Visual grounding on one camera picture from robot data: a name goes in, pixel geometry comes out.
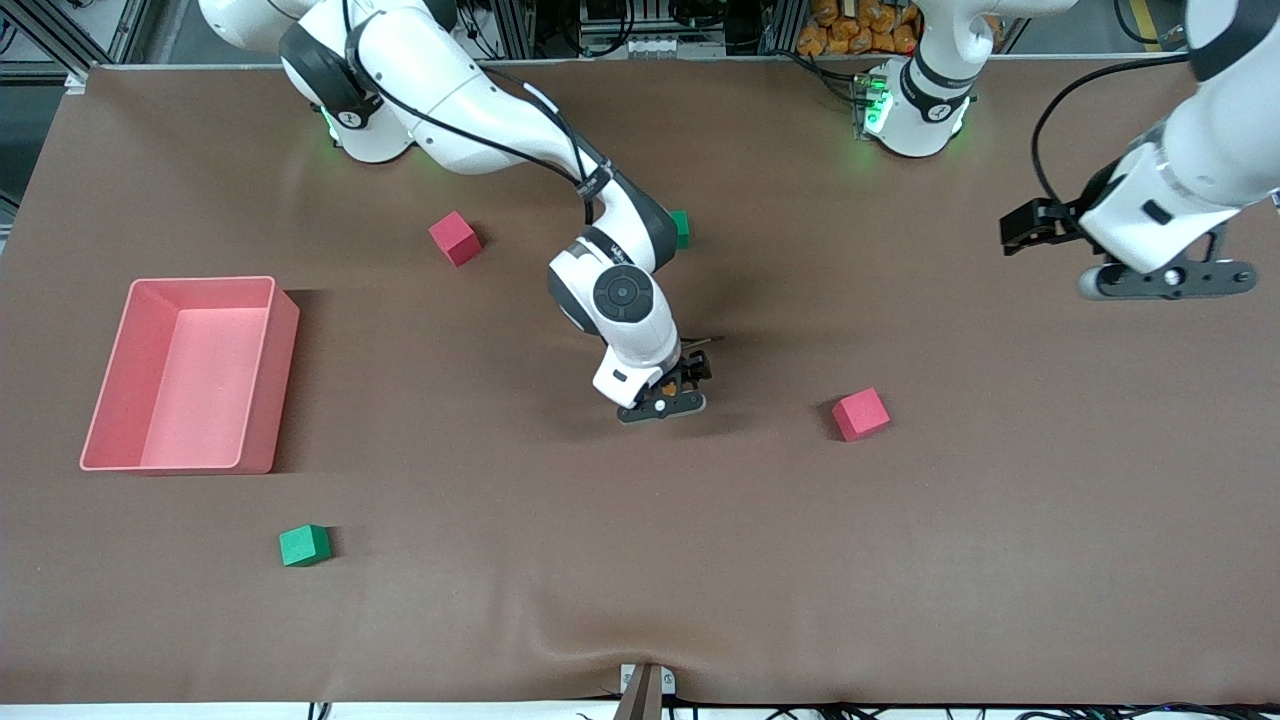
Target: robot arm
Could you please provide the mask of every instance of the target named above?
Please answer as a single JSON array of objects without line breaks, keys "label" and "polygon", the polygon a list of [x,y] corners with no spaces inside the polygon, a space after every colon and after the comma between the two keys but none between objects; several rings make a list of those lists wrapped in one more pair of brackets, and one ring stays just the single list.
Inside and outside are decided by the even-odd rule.
[{"label": "robot arm", "polygon": [[343,1],[323,0],[282,41],[287,73],[337,120],[343,147],[380,160],[413,142],[456,173],[534,161],[572,179],[603,214],[552,260],[548,286],[564,315],[605,343],[594,386],[621,406],[623,421],[701,411],[705,356],[682,355],[653,279],[676,252],[667,211],[549,101],[534,105],[490,82],[417,1]]},{"label": "robot arm", "polygon": [[253,53],[275,53],[280,37],[316,0],[200,0],[205,22],[223,40]]},{"label": "robot arm", "polygon": [[924,33],[910,59],[895,58],[870,70],[886,90],[868,114],[867,135],[908,158],[942,150],[960,132],[978,73],[993,37],[983,15],[1034,18],[1062,13],[1076,0],[916,0]]},{"label": "robot arm", "polygon": [[[1184,27],[1196,95],[1103,168],[1080,199],[1032,201],[1002,219],[1006,255],[1088,240],[1106,255],[1080,278],[1091,299],[1176,300],[1254,286],[1252,265],[1219,252],[1226,220],[1280,187],[1280,0],[1189,0]],[[1206,258],[1187,258],[1206,234]]]}]

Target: block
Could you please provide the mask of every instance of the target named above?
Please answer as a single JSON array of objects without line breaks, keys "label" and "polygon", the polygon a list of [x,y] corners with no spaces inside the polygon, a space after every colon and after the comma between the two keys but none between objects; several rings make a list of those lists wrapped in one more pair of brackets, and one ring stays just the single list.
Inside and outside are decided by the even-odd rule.
[{"label": "block", "polygon": [[302,525],[280,533],[280,562],[287,568],[306,568],[330,556],[329,530],[320,525]]},{"label": "block", "polygon": [[873,387],[841,400],[831,414],[845,442],[861,439],[888,424],[888,411]]},{"label": "block", "polygon": [[480,238],[476,231],[462,219],[457,210],[431,225],[431,240],[444,256],[457,268],[480,254]]},{"label": "block", "polygon": [[672,210],[671,219],[676,220],[676,250],[689,249],[689,215],[684,210]]}]

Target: pink plastic bin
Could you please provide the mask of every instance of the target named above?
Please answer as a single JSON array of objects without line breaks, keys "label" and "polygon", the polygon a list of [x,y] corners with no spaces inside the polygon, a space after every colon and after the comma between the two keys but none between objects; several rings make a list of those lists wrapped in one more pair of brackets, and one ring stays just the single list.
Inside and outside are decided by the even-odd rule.
[{"label": "pink plastic bin", "polygon": [[297,331],[274,278],[134,281],[81,468],[270,471]]}]

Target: brown fabric mat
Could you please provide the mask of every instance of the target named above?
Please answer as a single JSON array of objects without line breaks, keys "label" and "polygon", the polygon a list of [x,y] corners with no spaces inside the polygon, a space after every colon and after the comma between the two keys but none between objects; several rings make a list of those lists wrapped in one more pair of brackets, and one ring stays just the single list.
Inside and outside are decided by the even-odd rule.
[{"label": "brown fabric mat", "polygon": [[[708,702],[1280,700],[1275,211],[1233,224],[1263,277],[1231,300],[1091,304],[1085,247],[1000,254],[1037,114],[1100,64],[993,63],[922,161],[788,64],[520,69],[691,219],[658,278],[728,340],[707,413],[636,428],[545,291],[561,179],[361,167],[279,72],[95,72],[3,259],[0,701],[579,697],[635,660]],[[1192,87],[1073,97],[1062,193]],[[129,282],[224,274],[302,309],[278,473],[81,473]],[[836,442],[870,386],[893,425]],[[340,556],[282,568],[303,523]]]}]

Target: metal frame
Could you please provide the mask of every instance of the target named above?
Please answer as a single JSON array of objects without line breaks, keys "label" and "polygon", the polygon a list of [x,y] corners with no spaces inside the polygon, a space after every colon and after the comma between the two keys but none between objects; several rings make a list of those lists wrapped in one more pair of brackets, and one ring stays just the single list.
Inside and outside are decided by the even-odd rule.
[{"label": "metal frame", "polygon": [[[18,214],[19,204],[20,201],[17,197],[13,197],[6,191],[0,190],[0,210],[6,213],[10,218]],[[0,225],[0,232],[3,232],[5,237],[8,237],[9,228],[6,228],[5,225]]]},{"label": "metal frame", "polygon": [[47,63],[4,63],[0,65],[0,82],[60,85],[68,74],[83,82],[93,65],[127,61],[150,1],[125,0],[111,42],[104,50],[51,0],[0,0],[0,12],[50,58]]},{"label": "metal frame", "polygon": [[618,701],[613,720],[662,720],[662,675],[660,667],[648,662],[637,666]]},{"label": "metal frame", "polygon": [[773,6],[764,32],[760,33],[759,53],[769,50],[795,50],[800,28],[809,20],[809,3],[805,0],[778,0]]},{"label": "metal frame", "polygon": [[503,55],[509,60],[527,60],[532,58],[531,15],[525,9],[524,1],[493,0],[493,14],[498,23],[498,36],[502,40]]},{"label": "metal frame", "polygon": [[1012,18],[1009,26],[1005,27],[1005,45],[1000,49],[998,54],[1009,55],[1012,53],[1014,45],[1018,45],[1019,38],[1023,37],[1023,32],[1027,31],[1027,26],[1029,24],[1032,24],[1030,18]]}]

